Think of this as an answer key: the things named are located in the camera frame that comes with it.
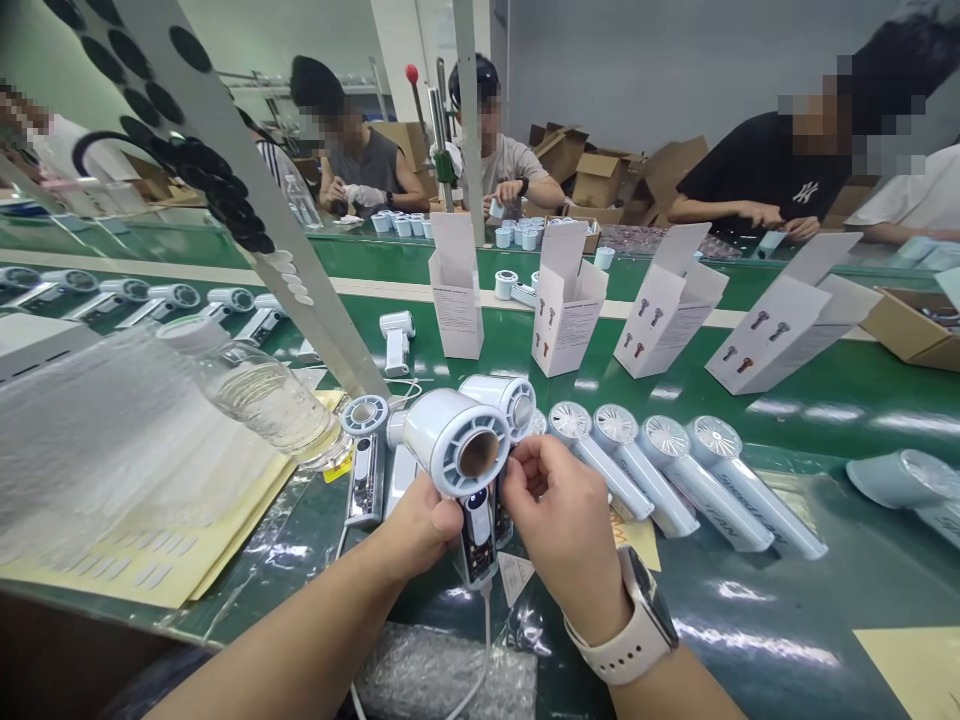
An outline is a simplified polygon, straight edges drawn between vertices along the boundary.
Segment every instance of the hand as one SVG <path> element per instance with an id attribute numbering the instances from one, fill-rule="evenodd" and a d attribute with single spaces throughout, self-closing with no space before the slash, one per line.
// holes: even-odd
<path id="1" fill-rule="evenodd" d="M 632 611 L 606 483 L 550 435 L 526 438 L 508 463 L 503 502 L 543 584 L 591 646 L 613 639 Z"/>
<path id="2" fill-rule="evenodd" d="M 358 203 L 363 207 L 383 205 L 386 201 L 387 194 L 383 190 L 377 190 L 369 185 L 355 185 L 350 197 L 350 202 Z"/>
<path id="3" fill-rule="evenodd" d="M 523 180 L 507 180 L 507 182 L 497 185 L 493 196 L 497 198 L 497 202 L 501 205 L 506 205 L 508 202 L 512 202 L 520 197 L 520 191 L 522 189 Z"/>
<path id="4" fill-rule="evenodd" d="M 820 221 L 815 215 L 808 218 L 794 218 L 787 221 L 787 224 L 783 226 L 783 231 L 790 236 L 791 240 L 807 242 L 820 232 Z"/>
<path id="5" fill-rule="evenodd" d="M 780 217 L 780 207 L 777 205 L 765 205 L 752 200 L 744 200 L 737 203 L 737 215 L 750 220 L 753 227 L 774 230 L 783 225 L 783 218 Z"/>
<path id="6" fill-rule="evenodd" d="M 433 567 L 462 527 L 460 506 L 442 500 L 430 476 L 420 473 L 368 542 L 380 546 L 384 571 L 406 582 Z"/>

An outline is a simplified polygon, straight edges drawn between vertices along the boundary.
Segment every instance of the white t-shirt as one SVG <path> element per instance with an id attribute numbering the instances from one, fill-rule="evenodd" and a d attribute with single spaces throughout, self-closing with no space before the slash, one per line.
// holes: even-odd
<path id="1" fill-rule="evenodd" d="M 847 218 L 847 225 L 894 223 L 960 230 L 960 145 L 927 158 L 923 175 L 897 175 Z"/>
<path id="2" fill-rule="evenodd" d="M 81 176 L 73 165 L 73 148 L 80 138 L 89 133 L 82 125 L 54 114 L 50 117 L 46 133 L 28 130 L 27 137 L 37 153 L 44 175 L 61 180 L 77 180 Z M 137 171 L 123 153 L 110 146 L 111 142 L 100 140 L 90 146 L 83 158 L 87 172 L 104 183 L 139 180 Z"/>

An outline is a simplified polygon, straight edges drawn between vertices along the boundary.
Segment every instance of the open box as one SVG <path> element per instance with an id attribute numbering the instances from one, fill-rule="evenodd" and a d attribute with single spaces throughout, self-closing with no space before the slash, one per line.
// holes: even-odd
<path id="1" fill-rule="evenodd" d="M 880 302 L 860 327 L 905 363 L 960 372 L 960 334 L 950 332 L 919 310 L 943 309 L 957 314 L 960 310 L 946 294 L 897 288 L 876 290 Z"/>

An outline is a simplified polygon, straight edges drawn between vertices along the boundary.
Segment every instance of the black cap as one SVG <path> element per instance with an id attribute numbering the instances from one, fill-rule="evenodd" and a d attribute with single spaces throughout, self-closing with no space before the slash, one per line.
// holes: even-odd
<path id="1" fill-rule="evenodd" d="M 298 108 L 314 110 L 324 117 L 343 114 L 343 86 L 319 60 L 297 55 L 290 70 L 290 99 Z"/>
<path id="2" fill-rule="evenodd" d="M 460 109 L 460 63 L 453 66 L 450 82 L 447 83 L 453 106 Z M 482 105 L 500 94 L 500 78 L 493 63 L 477 53 L 477 101 Z"/>

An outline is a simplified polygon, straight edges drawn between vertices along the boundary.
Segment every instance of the metal bar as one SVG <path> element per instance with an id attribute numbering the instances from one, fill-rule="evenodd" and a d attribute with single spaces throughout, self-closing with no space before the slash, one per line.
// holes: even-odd
<path id="1" fill-rule="evenodd" d="M 477 107 L 477 43 L 473 30 L 473 2 L 453 0 L 460 75 L 460 112 L 463 126 L 463 169 L 467 174 L 467 203 L 473 223 L 473 244 L 483 247 L 483 187 L 480 175 L 480 114 Z"/>

